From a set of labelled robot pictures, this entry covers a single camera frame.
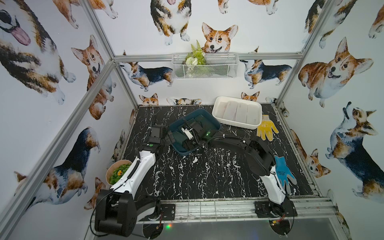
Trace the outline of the teal plastic storage box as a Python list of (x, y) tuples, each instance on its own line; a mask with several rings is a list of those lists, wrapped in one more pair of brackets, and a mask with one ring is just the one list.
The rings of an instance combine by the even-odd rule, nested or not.
[(178, 119), (174, 123), (169, 125), (169, 129), (173, 133), (174, 143), (172, 147), (181, 156), (187, 156), (193, 151), (197, 150), (185, 150), (182, 146), (182, 142), (187, 139), (187, 136), (182, 132), (182, 126), (184, 125), (183, 120), (187, 120), (189, 124), (195, 121), (207, 120), (209, 122), (208, 133), (206, 136), (207, 142), (213, 138), (213, 136), (221, 129), (221, 124), (216, 120), (212, 114), (204, 109), (197, 109), (186, 116)]

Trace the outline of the white plastic storage box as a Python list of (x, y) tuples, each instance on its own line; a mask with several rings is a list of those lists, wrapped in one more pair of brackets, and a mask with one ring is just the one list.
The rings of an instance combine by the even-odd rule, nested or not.
[(212, 115), (221, 124), (255, 130), (262, 123), (262, 105), (243, 99), (219, 96)]

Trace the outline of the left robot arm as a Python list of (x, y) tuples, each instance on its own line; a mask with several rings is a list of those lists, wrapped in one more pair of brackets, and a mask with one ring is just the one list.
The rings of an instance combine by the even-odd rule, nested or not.
[(109, 190), (100, 191), (90, 219), (90, 230), (96, 237), (108, 235), (130, 236), (136, 223), (147, 218), (162, 218), (161, 200), (147, 196), (136, 201), (135, 196), (157, 157), (168, 146), (168, 127), (154, 125), (144, 142), (136, 149), (135, 160), (123, 176)]

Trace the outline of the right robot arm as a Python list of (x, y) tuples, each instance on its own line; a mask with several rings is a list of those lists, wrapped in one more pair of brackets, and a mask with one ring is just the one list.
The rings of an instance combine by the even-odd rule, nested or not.
[(247, 139), (238, 136), (216, 135), (212, 130), (206, 130), (200, 122), (190, 124), (183, 120), (181, 131), (186, 135), (182, 146), (188, 152), (201, 148), (228, 149), (238, 155), (248, 164), (251, 172), (262, 180), (269, 198), (271, 215), (282, 216), (285, 213), (284, 204), (289, 203), (279, 177), (277, 156), (274, 156), (268, 146), (260, 139)]

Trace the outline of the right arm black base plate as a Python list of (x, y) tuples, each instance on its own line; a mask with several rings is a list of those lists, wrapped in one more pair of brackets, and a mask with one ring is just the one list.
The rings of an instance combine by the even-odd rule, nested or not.
[(254, 202), (258, 218), (297, 217), (298, 213), (291, 200), (285, 199), (281, 205), (271, 201)]

